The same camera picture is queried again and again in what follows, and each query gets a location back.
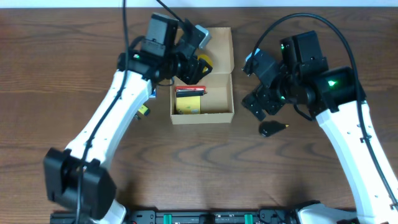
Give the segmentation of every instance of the yellow and black object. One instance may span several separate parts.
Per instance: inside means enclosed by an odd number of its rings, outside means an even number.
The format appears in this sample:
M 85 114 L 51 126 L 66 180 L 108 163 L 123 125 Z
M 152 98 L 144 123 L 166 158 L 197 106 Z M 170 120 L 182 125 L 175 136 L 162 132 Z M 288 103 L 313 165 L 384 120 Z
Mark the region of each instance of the yellow and black object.
M 148 116 L 148 114 L 150 113 L 150 109 L 147 107 L 147 106 L 145 106 L 145 105 L 142 105 L 139 109 L 138 109 L 138 112 L 140 112 L 142 115 L 144 115 L 144 116 Z

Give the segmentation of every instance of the green clip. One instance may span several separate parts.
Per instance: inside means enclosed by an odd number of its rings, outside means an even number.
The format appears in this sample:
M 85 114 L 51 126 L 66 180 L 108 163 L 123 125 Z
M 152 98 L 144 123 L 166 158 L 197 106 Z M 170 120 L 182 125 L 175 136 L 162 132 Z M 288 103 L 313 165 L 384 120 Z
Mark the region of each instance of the green clip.
M 163 216 L 163 224 L 172 224 L 172 216 L 164 215 Z
M 253 215 L 244 215 L 244 224 L 253 224 Z

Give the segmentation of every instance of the white background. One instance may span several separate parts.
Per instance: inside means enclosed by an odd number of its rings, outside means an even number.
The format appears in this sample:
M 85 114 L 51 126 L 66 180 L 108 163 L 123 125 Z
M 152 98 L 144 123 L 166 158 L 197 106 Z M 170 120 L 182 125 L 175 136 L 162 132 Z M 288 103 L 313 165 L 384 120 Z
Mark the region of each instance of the white background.
M 122 0 L 0 0 L 13 7 L 120 7 Z M 398 6 L 398 0 L 163 0 L 169 7 Z M 156 0 L 127 0 L 128 7 L 160 7 Z

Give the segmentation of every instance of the yellow object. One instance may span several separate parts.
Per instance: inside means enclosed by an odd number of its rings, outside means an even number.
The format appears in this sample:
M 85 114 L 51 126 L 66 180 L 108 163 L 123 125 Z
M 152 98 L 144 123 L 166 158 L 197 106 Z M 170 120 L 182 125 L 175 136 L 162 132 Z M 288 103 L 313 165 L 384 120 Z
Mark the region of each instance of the yellow object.
M 142 113 L 142 115 L 147 116 L 147 115 L 149 114 L 149 112 L 150 112 L 150 109 L 149 109 L 147 106 L 142 105 L 142 106 L 138 109 L 138 111 L 139 111 L 140 113 Z
M 201 59 L 201 58 L 202 58 L 203 60 L 205 60 L 207 63 L 209 63 L 210 66 L 213 66 L 213 61 L 210 59 L 209 56 L 207 56 L 207 55 L 205 55 L 205 54 L 201 54 L 201 55 L 198 56 L 198 59 Z M 205 67 L 205 68 L 203 69 L 203 72 L 205 72 L 205 71 L 207 71 L 207 70 L 208 70 L 208 68 Z
M 175 108 L 178 114 L 200 114 L 200 96 L 177 97 Z

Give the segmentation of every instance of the yellow sticky note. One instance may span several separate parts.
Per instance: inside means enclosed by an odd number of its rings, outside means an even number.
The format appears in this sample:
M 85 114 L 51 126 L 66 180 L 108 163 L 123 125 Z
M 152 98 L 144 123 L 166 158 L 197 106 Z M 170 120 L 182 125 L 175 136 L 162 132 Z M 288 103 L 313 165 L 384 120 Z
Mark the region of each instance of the yellow sticky note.
M 177 97 L 175 108 L 178 114 L 200 114 L 200 96 Z

